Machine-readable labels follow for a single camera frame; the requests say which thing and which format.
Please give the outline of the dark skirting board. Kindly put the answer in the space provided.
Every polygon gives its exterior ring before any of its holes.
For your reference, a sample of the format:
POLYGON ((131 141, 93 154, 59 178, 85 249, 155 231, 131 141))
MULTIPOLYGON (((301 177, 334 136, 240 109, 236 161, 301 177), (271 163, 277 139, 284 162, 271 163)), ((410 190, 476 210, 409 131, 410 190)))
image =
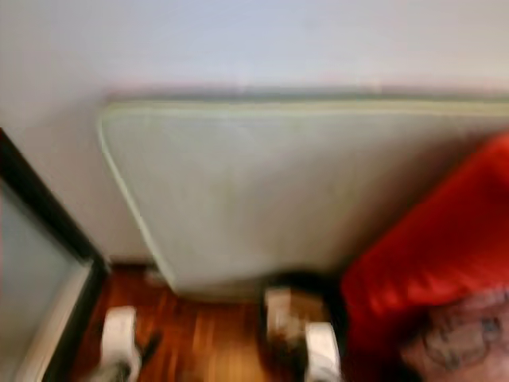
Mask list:
POLYGON ((111 273, 145 273, 153 266, 148 258, 117 258, 107 261, 111 273))

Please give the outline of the green quilted mattress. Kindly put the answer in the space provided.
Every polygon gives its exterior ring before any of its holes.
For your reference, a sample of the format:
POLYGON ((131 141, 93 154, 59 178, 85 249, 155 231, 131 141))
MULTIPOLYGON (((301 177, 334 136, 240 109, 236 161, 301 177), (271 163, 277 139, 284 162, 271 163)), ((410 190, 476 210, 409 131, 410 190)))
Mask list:
POLYGON ((132 99, 99 145, 171 290, 254 298, 342 270, 488 138, 509 99, 132 99))

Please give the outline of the black round waste bin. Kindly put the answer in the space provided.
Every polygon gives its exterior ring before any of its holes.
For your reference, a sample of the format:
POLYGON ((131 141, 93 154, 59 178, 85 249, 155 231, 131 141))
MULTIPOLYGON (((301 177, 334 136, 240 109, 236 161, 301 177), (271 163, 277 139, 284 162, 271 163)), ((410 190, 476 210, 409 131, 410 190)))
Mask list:
POLYGON ((288 271, 270 278, 259 299, 259 341, 285 382, 305 382, 309 370, 306 325, 328 323, 339 357, 347 349, 348 319, 335 278, 288 271))

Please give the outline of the red cushion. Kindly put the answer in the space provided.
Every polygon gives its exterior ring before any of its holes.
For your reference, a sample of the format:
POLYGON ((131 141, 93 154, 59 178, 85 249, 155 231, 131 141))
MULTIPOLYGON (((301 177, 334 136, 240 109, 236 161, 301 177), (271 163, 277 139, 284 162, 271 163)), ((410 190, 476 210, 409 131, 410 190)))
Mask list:
POLYGON ((509 285, 509 134, 486 142, 345 271, 343 364, 395 382, 398 349, 434 306, 509 285))

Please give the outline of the dark door frame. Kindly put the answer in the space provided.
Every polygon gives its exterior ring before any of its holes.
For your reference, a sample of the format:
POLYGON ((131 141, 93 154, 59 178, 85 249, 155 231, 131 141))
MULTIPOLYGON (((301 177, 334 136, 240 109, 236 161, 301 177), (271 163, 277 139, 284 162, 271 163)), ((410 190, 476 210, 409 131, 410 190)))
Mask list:
POLYGON ((53 193, 30 167, 14 142, 1 134, 1 179, 29 206, 30 211, 51 228, 61 243, 81 262, 88 273, 77 296, 62 338, 58 343, 55 359, 44 375, 43 382, 72 382, 74 361, 84 338, 91 333, 90 321, 99 298, 101 298, 108 265, 99 254, 87 234, 74 222, 53 193))

